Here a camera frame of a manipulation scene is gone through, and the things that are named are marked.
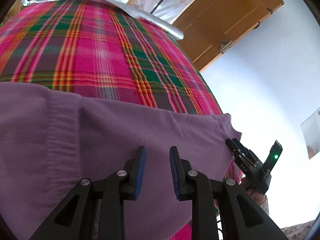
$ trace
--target plaid fabric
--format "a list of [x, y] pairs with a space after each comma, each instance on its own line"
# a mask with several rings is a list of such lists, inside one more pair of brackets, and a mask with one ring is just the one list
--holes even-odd
[[[31, 5], [0, 28], [0, 82], [188, 114], [221, 114], [209, 87], [162, 29], [113, 5]], [[227, 178], [240, 182], [234, 162]]]

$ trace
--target blue gripper pad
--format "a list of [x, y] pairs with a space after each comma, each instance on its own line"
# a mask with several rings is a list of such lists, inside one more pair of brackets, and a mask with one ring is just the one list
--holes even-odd
[[147, 151], [146, 151], [146, 148], [143, 148], [140, 164], [138, 168], [138, 173], [136, 176], [136, 190], [134, 192], [134, 196], [136, 197], [136, 199], [138, 199], [141, 193], [141, 186], [142, 186], [144, 168], [146, 167], [146, 160], [147, 160]]
[[171, 167], [171, 174], [172, 174], [172, 180], [173, 180], [173, 187], [174, 187], [174, 193], [177, 196], [177, 199], [179, 199], [180, 191], [179, 191], [179, 177], [178, 177], [178, 171], [176, 162], [173, 157], [172, 147], [170, 148], [170, 167]]

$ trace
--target hand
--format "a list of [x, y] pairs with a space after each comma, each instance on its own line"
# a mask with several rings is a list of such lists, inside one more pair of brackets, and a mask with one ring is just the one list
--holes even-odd
[[[243, 177], [241, 179], [241, 183], [240, 183], [240, 186], [243, 186], [245, 185], [246, 183], [248, 183], [248, 180], [246, 177]], [[263, 195], [261, 194], [260, 192], [258, 191], [255, 191], [254, 189], [248, 189], [247, 190], [247, 193], [253, 198], [253, 200], [255, 202], [258, 203], [258, 205], [260, 206], [266, 199], [266, 195]]]

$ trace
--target silver screw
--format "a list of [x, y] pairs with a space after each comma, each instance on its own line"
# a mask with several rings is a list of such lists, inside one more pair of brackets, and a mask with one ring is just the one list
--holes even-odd
[[87, 186], [87, 185], [89, 185], [90, 180], [88, 180], [88, 179], [83, 179], [83, 180], [81, 180], [80, 183], [81, 183], [82, 186]]
[[226, 180], [226, 183], [229, 185], [229, 186], [233, 186], [236, 184], [236, 182], [233, 180], [233, 179], [227, 179]]
[[191, 170], [191, 171], [188, 171], [188, 174], [192, 177], [195, 177], [198, 175], [198, 171], [195, 171], [195, 170]]
[[120, 170], [120, 171], [117, 172], [117, 175], [119, 177], [123, 177], [123, 176], [127, 175], [127, 172], [125, 170]]

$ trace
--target black device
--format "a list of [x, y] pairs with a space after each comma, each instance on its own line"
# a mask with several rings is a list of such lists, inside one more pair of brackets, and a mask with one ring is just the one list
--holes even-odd
[[170, 148], [174, 191], [192, 200], [192, 240], [219, 240], [214, 199], [218, 200], [224, 240], [288, 240], [281, 229], [233, 179], [209, 179]]
[[99, 225], [98, 240], [124, 240], [124, 200], [139, 197], [146, 149], [138, 148], [123, 170], [107, 179], [82, 179], [57, 205], [30, 240], [90, 240]]
[[264, 195], [269, 189], [270, 173], [282, 153], [281, 144], [277, 140], [275, 141], [265, 163], [252, 150], [244, 147], [236, 138], [227, 139], [226, 145], [233, 153], [236, 165], [247, 177], [248, 183], [242, 185], [242, 187], [245, 190], [254, 189]]

